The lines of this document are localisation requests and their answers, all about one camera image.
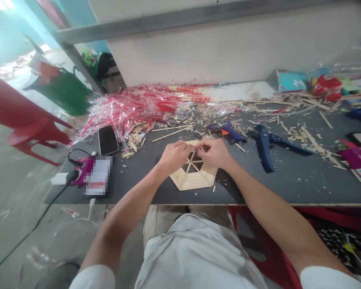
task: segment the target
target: black phone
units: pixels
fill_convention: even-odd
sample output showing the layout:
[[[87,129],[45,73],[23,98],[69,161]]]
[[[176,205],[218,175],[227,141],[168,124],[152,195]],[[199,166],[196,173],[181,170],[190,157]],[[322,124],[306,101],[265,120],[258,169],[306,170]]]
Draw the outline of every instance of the black phone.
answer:
[[[108,156],[119,150],[119,142],[111,125],[99,129],[98,135],[101,156]]]

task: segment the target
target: lap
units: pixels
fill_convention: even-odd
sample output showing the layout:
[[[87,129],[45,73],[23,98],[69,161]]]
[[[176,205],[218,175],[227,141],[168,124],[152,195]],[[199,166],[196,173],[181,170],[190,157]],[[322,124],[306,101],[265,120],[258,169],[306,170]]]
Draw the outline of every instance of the lap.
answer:
[[[191,213],[227,227],[235,232],[229,210],[226,206],[164,206],[151,205],[144,221],[144,247],[148,240],[166,233],[183,214]]]

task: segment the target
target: wall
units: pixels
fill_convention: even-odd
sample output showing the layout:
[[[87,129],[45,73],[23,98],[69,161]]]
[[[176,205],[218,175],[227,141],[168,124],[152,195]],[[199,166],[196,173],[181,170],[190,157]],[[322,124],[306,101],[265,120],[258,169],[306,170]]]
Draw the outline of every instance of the wall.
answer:
[[[59,49],[60,46],[52,37],[56,32],[54,24],[47,18],[36,0],[11,0],[28,24],[36,31],[51,49]]]
[[[89,0],[98,22],[213,4],[208,0]],[[109,39],[128,86],[250,81],[275,68],[307,71],[361,37],[361,4],[334,5]]]
[[[72,27],[97,24],[87,0],[54,0]],[[110,52],[107,41],[93,41],[85,44],[97,52]]]
[[[30,44],[25,42],[21,32],[31,36],[37,44],[43,43],[16,9],[0,11],[0,66],[33,49]]]

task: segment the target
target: smartphone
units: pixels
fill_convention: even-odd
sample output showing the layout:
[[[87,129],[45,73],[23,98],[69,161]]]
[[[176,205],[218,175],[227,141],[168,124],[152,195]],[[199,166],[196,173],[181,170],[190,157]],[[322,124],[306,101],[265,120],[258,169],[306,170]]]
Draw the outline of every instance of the smartphone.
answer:
[[[91,173],[86,176],[84,198],[107,198],[110,194],[114,157],[95,157]]]
[[[111,125],[99,129],[98,135],[101,156],[108,156],[119,150],[119,142]]]

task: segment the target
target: white cable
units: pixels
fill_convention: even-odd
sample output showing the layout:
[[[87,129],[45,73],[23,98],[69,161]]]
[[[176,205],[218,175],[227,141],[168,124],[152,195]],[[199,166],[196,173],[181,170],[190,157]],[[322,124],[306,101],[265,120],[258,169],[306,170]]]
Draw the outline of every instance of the white cable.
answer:
[[[352,245],[351,245],[350,242],[349,242],[349,236],[350,236],[350,237],[353,237],[353,236],[350,235],[350,234],[345,234],[345,236],[346,236],[346,242],[348,243],[348,246],[349,246],[350,250],[352,250],[352,253],[353,253],[354,257],[356,257],[357,260],[360,261],[360,263],[361,263],[361,259],[356,255],[356,253],[354,253],[354,250],[353,250],[353,248],[352,248]]]
[[[94,221],[91,221],[91,212],[92,212],[92,207],[95,205],[95,201],[96,201],[95,198],[93,198],[93,199],[91,199],[91,200],[89,201],[88,218],[79,218],[79,219],[75,219],[75,220],[72,220],[72,221],[64,224],[63,226],[61,226],[61,227],[59,228],[58,231],[55,232],[55,236],[54,236],[54,237],[56,237],[56,236],[58,235],[58,233],[59,233],[64,227],[72,224],[73,222],[79,221],[79,220],[80,220],[80,221],[83,220],[83,221],[90,222],[90,223],[92,223],[92,224],[95,226],[95,228],[97,229],[97,226],[96,226],[95,222],[94,222]]]
[[[91,220],[92,207],[95,205],[95,201],[96,201],[95,198],[93,198],[93,199],[91,199],[91,201],[89,201],[88,221]]]

